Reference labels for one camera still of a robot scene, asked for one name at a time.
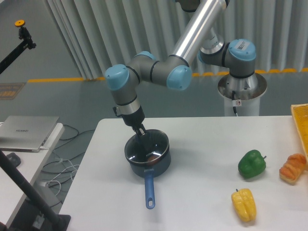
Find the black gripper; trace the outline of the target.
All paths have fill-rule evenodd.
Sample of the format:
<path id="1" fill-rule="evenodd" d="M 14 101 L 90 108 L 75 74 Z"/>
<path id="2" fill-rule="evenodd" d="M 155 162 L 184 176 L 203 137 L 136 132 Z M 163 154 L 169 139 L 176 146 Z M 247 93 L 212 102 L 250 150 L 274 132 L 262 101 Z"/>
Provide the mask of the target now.
<path id="1" fill-rule="evenodd" d="M 117 117 L 121 117 L 124 120 L 124 123 L 127 126 L 132 127 L 134 132 L 136 133 L 136 139 L 138 142 L 142 142 L 145 149 L 150 149 L 151 142 L 150 142 L 150 136 L 148 131 L 145 129 L 142 122 L 145 119 L 145 115 L 142 109 L 142 106 L 139 107 L 139 109 L 132 113 L 132 114 L 121 114 L 119 107 L 113 107 L 113 111 Z"/>

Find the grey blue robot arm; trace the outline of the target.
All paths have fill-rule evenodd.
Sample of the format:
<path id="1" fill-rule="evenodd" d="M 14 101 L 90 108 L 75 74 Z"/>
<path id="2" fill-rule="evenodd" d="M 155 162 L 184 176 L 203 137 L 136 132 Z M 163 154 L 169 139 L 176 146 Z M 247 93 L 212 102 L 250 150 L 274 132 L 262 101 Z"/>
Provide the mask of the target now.
<path id="1" fill-rule="evenodd" d="M 173 52 L 165 61 L 143 51 L 127 64 L 117 64 L 104 74 L 116 103 L 115 115 L 121 117 L 136 135 L 145 139 L 144 112 L 135 88 L 147 81 L 172 90 L 185 90 L 192 79 L 191 64 L 195 57 L 201 62 L 229 69 L 229 90 L 242 94 L 244 88 L 257 87 L 255 74 L 256 49 L 252 42 L 237 39 L 225 43 L 213 30 L 217 17 L 229 5 L 227 0 L 181 0 L 183 10 L 193 16 Z"/>

